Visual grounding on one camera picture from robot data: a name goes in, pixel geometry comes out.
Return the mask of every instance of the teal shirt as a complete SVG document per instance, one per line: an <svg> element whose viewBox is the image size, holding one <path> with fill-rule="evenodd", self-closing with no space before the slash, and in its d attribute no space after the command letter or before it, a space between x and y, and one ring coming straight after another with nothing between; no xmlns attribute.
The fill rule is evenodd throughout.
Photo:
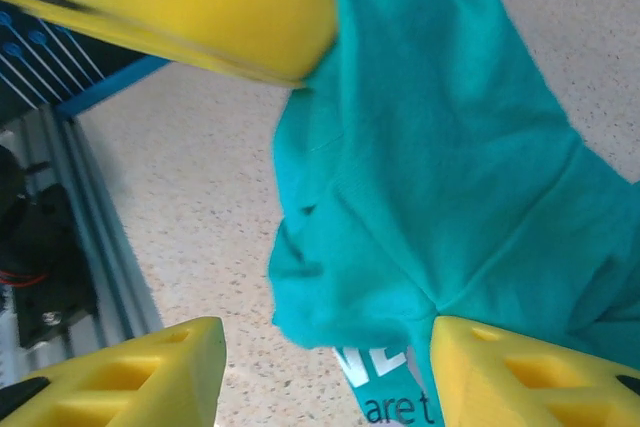
<svg viewBox="0 0 640 427"><path fill-rule="evenodd" d="M338 10L274 140L284 335L337 347L372 423L442 425L438 315L640 368L640 189L571 127L501 0Z"/></svg>

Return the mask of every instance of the yellow foam pad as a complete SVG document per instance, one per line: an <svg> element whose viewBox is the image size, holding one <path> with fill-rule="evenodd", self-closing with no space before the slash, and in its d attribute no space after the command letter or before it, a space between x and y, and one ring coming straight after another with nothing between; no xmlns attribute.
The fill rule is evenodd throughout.
<svg viewBox="0 0 640 427"><path fill-rule="evenodd" d="M336 33L335 0L5 0L72 30L171 60L297 85Z"/></svg>
<svg viewBox="0 0 640 427"><path fill-rule="evenodd" d="M211 427L226 362L201 318L34 372L51 384L2 427Z"/></svg>
<svg viewBox="0 0 640 427"><path fill-rule="evenodd" d="M640 371L477 322L436 320L431 363L447 427L634 427Z"/></svg>

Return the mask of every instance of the cloth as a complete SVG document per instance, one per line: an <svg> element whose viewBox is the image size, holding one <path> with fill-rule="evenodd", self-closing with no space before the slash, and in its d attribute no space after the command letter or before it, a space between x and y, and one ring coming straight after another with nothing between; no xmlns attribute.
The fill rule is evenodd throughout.
<svg viewBox="0 0 640 427"><path fill-rule="evenodd" d="M434 319L640 368L640 189L572 128L501 0L338 0L274 139L273 321L370 423L443 425Z"/></svg>

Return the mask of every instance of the teal fabric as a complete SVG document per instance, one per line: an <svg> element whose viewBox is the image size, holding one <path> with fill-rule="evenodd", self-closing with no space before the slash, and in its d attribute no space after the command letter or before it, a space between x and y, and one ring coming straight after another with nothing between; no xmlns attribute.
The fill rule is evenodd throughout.
<svg viewBox="0 0 640 427"><path fill-rule="evenodd" d="M501 0L338 4L275 135L274 323L338 348L372 423L442 425L438 315L640 368L640 189L571 127Z"/></svg>

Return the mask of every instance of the speckled floor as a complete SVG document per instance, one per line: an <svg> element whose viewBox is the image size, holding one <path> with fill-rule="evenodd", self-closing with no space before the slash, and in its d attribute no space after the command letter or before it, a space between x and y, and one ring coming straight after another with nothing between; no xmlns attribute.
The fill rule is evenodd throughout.
<svg viewBox="0 0 640 427"><path fill-rule="evenodd" d="M640 0L505 1L576 126L640 178ZM270 141L285 97L171 65L83 122L102 132L103 169L164 321L225 321L218 426L363 425L333 355L270 325Z"/></svg>

